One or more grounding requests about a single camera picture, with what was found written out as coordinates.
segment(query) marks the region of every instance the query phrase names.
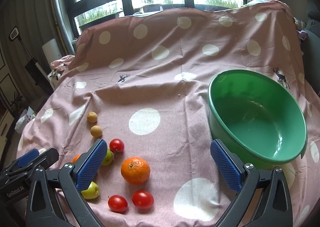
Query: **small brown ball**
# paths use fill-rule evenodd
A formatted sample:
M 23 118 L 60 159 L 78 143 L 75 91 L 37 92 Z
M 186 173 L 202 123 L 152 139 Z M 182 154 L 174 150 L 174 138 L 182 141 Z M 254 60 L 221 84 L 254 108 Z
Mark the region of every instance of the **small brown ball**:
M 96 114 L 96 112 L 89 112 L 87 114 L 87 120 L 90 122 L 90 123 L 95 123 L 98 121 L 98 115 Z
M 102 128 L 97 126 L 97 125 L 95 125 L 90 129 L 90 133 L 94 137 L 101 137 L 102 136 Z

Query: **paper towel roll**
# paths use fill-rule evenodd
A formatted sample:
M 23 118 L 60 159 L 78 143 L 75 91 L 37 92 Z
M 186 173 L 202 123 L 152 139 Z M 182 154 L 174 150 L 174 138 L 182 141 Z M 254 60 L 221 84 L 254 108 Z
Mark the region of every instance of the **paper towel roll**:
M 44 52 L 45 57 L 47 58 L 49 66 L 50 66 L 50 63 L 62 57 L 57 41 L 54 38 L 49 42 L 47 42 L 46 44 L 44 44 L 42 46 L 42 50 Z

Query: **orange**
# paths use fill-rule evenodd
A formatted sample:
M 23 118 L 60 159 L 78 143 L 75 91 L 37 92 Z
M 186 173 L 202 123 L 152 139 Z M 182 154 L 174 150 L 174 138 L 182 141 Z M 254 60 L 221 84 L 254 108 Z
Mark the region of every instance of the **orange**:
M 81 154 L 76 155 L 76 156 L 73 158 L 73 160 L 72 160 L 72 163 L 73 163 L 73 164 L 78 160 L 79 156 L 81 156 Z
M 121 174 L 130 184 L 142 184 L 149 178 L 150 166 L 142 158 L 131 157 L 122 163 Z

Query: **green apple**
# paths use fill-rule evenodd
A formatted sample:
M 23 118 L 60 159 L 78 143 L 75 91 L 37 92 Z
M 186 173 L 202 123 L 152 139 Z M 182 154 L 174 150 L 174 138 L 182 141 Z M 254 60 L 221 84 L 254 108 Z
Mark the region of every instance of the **green apple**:
M 113 159 L 113 155 L 110 149 L 108 149 L 107 155 L 104 158 L 104 160 L 102 161 L 102 165 L 110 165 Z
M 86 200 L 95 199 L 100 195 L 100 189 L 95 182 L 91 182 L 87 190 L 81 191 L 82 196 Z

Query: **red tomato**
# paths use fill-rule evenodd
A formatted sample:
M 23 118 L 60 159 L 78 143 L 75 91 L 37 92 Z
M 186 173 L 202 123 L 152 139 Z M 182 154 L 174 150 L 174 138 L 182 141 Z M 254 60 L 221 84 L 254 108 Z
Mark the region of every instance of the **red tomato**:
M 112 153 L 122 153 L 124 151 L 124 143 L 121 139 L 115 138 L 110 141 L 109 149 Z
M 115 213 L 124 213 L 128 209 L 127 200 L 120 195 L 113 195 L 108 200 L 110 209 Z
M 132 195 L 132 202 L 138 209 L 149 209 L 155 202 L 151 193 L 147 191 L 136 191 Z

